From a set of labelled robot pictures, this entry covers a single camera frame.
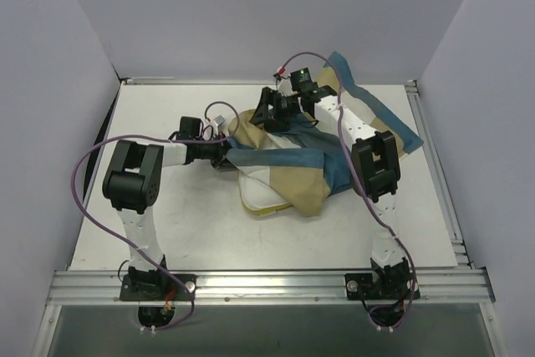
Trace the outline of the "cream pillow with yellow edge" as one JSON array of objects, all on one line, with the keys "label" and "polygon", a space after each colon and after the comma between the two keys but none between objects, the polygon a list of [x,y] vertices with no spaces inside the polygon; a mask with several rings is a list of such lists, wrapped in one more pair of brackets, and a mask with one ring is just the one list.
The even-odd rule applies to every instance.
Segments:
[{"label": "cream pillow with yellow edge", "polygon": [[265,217],[292,206],[270,187],[267,166],[241,166],[238,187],[244,209],[257,217]]}]

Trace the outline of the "blue tan white checked pillowcase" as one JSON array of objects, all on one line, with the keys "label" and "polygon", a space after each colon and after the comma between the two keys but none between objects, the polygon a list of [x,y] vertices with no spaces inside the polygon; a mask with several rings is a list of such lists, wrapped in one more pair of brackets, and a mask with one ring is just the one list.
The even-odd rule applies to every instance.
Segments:
[{"label": "blue tan white checked pillowcase", "polygon": [[[342,87],[342,100],[351,111],[377,131],[391,131],[399,158],[422,147],[422,139],[403,120],[354,82],[342,54],[331,53],[315,79],[333,89]],[[303,217],[319,215],[329,196],[351,189],[349,167],[333,131],[313,125],[303,115],[303,123],[292,123],[284,132],[269,133],[249,123],[252,114],[252,110],[244,110],[227,125],[234,134],[227,159],[237,173],[241,166],[267,166],[270,187]]]}]

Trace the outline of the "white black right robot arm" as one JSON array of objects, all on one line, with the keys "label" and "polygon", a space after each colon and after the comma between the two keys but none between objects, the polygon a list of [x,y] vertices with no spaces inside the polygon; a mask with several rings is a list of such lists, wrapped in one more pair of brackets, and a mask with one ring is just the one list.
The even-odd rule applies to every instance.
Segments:
[{"label": "white black right robot arm", "polygon": [[308,114],[337,132],[354,190],[372,216],[370,286],[376,295],[388,298],[410,278],[410,259],[400,243],[395,211],[400,180],[395,136],[365,123],[342,101],[342,87],[318,85],[307,68],[292,72],[289,80],[289,94],[262,88],[250,122],[275,131],[287,129],[293,117]]}]

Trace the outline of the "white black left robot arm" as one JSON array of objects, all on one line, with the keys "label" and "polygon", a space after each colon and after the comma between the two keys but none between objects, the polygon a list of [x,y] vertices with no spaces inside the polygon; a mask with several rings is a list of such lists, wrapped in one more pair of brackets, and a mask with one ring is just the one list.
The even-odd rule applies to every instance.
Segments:
[{"label": "white black left robot arm", "polygon": [[182,117],[179,130],[156,144],[119,140],[104,176],[103,195],[117,211],[130,250],[128,279],[147,298],[166,295],[170,278],[164,273],[166,257],[157,240],[153,206],[161,188],[162,171],[207,160],[220,166],[230,149],[225,119]]}]

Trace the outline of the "aluminium back frame rail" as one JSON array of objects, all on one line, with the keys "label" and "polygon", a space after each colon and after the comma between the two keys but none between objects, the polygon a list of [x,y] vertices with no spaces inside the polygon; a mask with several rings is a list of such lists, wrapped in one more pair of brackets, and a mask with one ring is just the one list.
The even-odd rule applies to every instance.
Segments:
[{"label": "aluminium back frame rail", "polygon": [[271,85],[274,83],[274,79],[178,79],[173,77],[137,77],[123,78],[122,80],[131,85]]}]

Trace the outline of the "aluminium frame rail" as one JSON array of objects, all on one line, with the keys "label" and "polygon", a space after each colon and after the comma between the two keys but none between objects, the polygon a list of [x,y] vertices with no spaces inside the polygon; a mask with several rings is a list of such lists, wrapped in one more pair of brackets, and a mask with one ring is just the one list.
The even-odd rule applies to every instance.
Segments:
[{"label": "aluminium frame rail", "polygon": [[[356,278],[327,271],[200,271],[193,290],[198,305],[343,304],[361,289]],[[424,269],[417,273],[420,303],[492,303],[483,269]],[[126,289],[112,271],[68,271],[53,276],[48,305],[118,305]]]},{"label": "aluminium frame rail", "polygon": [[137,77],[123,78],[122,80],[131,85],[271,85],[274,83],[274,79],[178,79],[173,77]]}]

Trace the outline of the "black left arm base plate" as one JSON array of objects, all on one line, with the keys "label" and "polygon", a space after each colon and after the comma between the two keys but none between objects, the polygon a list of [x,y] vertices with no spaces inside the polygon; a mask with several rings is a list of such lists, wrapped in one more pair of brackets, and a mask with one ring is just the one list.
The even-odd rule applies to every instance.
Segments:
[{"label": "black left arm base plate", "polygon": [[188,292],[176,281],[161,271],[142,272],[130,270],[122,279],[120,301],[191,301],[194,298],[196,275],[190,273],[175,274],[175,278],[188,286]]}]

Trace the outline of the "aluminium front frame rail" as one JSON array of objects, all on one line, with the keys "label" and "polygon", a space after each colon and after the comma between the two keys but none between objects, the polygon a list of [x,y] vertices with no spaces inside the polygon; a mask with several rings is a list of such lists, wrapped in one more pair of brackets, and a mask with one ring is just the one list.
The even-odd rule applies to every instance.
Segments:
[{"label": "aluminium front frame rail", "polygon": [[[193,290],[198,305],[343,304],[361,289],[356,278],[327,271],[200,271]],[[417,273],[420,303],[492,303],[483,269],[424,269]],[[48,305],[118,305],[126,289],[112,271],[68,271],[53,276]]]}]

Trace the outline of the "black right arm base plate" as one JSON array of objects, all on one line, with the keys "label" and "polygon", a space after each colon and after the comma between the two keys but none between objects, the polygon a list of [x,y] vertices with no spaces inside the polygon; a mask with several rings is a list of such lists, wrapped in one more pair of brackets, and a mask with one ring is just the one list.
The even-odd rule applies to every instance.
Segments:
[{"label": "black right arm base plate", "polygon": [[408,273],[346,273],[345,292],[348,300],[398,301],[408,300],[412,275]]}]

